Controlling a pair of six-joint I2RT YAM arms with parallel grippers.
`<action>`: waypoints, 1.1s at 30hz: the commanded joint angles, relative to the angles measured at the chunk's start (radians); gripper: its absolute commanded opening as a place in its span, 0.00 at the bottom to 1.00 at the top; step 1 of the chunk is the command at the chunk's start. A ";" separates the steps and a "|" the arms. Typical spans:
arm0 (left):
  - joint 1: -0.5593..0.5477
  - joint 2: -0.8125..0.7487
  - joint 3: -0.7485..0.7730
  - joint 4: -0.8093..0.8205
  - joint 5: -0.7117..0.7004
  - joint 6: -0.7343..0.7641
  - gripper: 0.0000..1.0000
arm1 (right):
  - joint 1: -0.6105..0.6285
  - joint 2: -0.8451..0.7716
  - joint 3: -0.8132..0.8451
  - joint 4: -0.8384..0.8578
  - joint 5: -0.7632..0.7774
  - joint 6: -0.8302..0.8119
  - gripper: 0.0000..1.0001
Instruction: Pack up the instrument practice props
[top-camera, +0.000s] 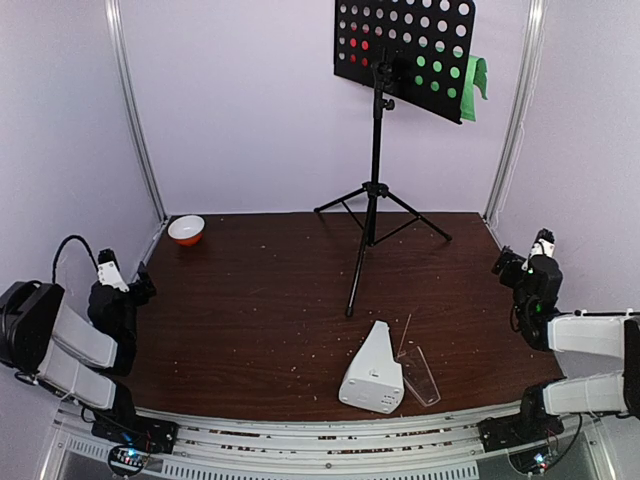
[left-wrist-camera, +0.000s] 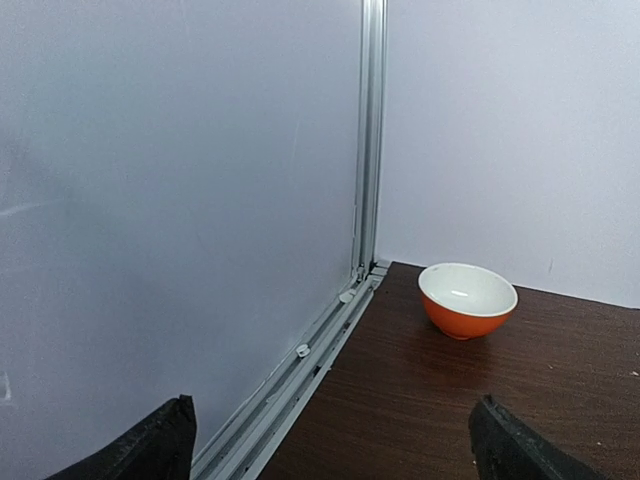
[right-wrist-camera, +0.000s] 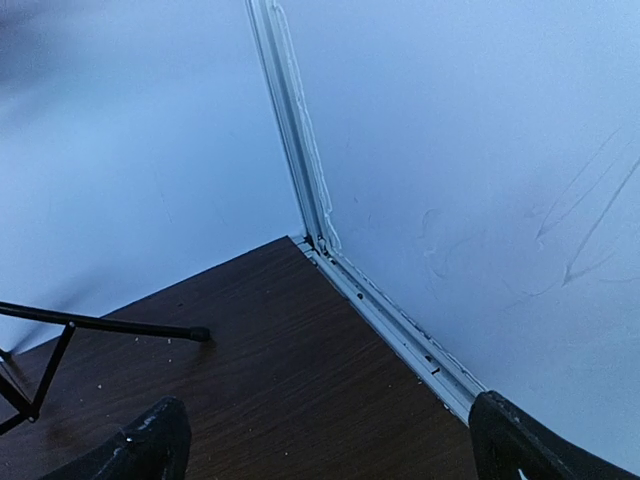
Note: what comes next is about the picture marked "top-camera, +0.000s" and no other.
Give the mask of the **clear metronome cover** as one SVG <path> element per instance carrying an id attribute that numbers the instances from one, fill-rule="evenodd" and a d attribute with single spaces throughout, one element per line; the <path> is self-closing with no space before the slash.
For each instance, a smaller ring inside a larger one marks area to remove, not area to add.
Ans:
<path id="1" fill-rule="evenodd" d="M 398 362 L 403 369 L 405 385 L 424 408 L 440 402 L 439 389 L 420 346 L 400 352 Z"/>

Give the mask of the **white metronome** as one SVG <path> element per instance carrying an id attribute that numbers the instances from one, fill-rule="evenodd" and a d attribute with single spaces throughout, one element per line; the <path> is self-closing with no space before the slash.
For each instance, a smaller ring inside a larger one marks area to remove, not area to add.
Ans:
<path id="1" fill-rule="evenodd" d="M 338 399 L 354 408 L 389 415 L 403 398 L 403 371 L 394 357 L 389 325 L 377 320 L 345 372 Z"/>

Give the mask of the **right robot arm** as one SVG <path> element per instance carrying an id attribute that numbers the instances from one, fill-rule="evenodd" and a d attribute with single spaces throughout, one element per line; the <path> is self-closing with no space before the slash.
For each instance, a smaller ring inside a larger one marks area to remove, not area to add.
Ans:
<path id="1" fill-rule="evenodd" d="M 586 378 L 556 380 L 525 390 L 512 430 L 530 442 L 565 414 L 606 413 L 639 417 L 639 313 L 576 310 L 562 313 L 556 302 L 563 274 L 545 240 L 528 256 L 505 246 L 492 272 L 513 293 L 513 330 L 537 351 L 616 358 L 622 368 Z"/>

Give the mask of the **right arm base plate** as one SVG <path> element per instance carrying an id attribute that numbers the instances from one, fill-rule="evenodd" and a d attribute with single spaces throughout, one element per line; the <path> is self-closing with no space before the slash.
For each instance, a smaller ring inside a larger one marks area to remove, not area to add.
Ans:
<path id="1" fill-rule="evenodd" d="M 560 435 L 564 426 L 559 417 L 542 420 L 522 420 L 518 414 L 487 418 L 478 423 L 478 432 L 485 452 L 510 449 L 546 440 L 550 434 Z"/>

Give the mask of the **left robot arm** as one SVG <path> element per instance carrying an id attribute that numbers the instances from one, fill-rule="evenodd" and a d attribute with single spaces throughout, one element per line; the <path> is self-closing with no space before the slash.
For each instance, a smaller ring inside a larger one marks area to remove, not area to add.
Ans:
<path id="1" fill-rule="evenodd" d="M 121 383 L 137 355 L 137 310 L 155 296 L 144 264 L 125 283 L 115 261 L 98 266 L 85 315 L 57 283 L 17 281 L 1 295 L 1 362 L 17 379 L 40 385 L 94 412 L 123 444 L 144 433 Z"/>

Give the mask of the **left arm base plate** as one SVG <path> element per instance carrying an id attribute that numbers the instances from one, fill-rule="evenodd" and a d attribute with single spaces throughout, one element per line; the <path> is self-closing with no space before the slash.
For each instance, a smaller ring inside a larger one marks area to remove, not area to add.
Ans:
<path id="1" fill-rule="evenodd" d="M 171 454 L 177 433 L 177 423 L 143 416 L 136 418 L 132 429 L 106 420 L 95 421 L 91 428 L 95 437 L 151 454 Z"/>

